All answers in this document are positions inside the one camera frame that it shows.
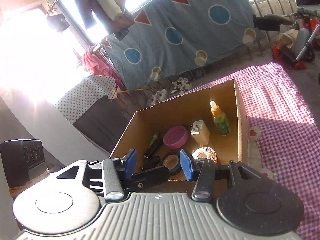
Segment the pink towel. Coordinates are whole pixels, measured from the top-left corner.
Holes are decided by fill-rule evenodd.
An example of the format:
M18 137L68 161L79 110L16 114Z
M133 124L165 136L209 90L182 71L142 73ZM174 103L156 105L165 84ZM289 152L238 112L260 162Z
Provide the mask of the pink towel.
M86 70L91 71L92 68L96 68L98 71L101 71L108 68L106 63L104 63L96 55L91 54L90 51L92 51L92 49L93 46L90 46L81 59L82 65L87 68Z
M92 49L93 46L90 46L81 59L84 70L90 72L91 75L113 77L116 80L117 86L121 90L126 90L123 82L114 70L111 60L105 61L103 57L92 54Z

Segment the pink plastic container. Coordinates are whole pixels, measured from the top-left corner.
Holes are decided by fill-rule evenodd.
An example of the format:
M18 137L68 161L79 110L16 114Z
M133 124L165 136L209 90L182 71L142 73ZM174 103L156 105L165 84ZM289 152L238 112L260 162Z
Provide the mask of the pink plastic container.
M175 150L186 144L190 133L182 125L172 127L163 137L163 143L170 149Z

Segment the bed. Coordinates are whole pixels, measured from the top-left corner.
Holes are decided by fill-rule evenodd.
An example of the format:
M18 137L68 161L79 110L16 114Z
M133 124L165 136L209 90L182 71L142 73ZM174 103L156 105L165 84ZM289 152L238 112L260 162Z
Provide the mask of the bed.
M262 168L304 203L305 215L297 233L303 239L319 239L320 131L308 105L276 63L248 67L192 91L230 79L238 82L247 110L249 141L253 137L257 143Z

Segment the blue gripper pad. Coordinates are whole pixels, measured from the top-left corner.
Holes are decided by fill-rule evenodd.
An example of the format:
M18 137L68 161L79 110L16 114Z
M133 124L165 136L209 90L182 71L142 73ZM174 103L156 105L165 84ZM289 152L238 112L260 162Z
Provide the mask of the blue gripper pad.
M186 176L186 179L189 181L193 180L194 171L192 168L192 162L188 154L185 152L186 150L182 149L180 151L180 165L182 167L183 173Z
M125 167L124 167L124 179L129 180L133 174L134 168L137 165L137 150L131 149L123 158L125 160Z

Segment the gray seat cushion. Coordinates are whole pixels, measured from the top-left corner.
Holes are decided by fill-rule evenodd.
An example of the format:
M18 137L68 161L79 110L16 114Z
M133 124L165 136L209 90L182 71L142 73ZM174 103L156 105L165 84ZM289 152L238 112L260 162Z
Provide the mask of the gray seat cushion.
M306 14L311 14L311 15L320 17L319 4L297 6L297 11L300 13L306 13Z

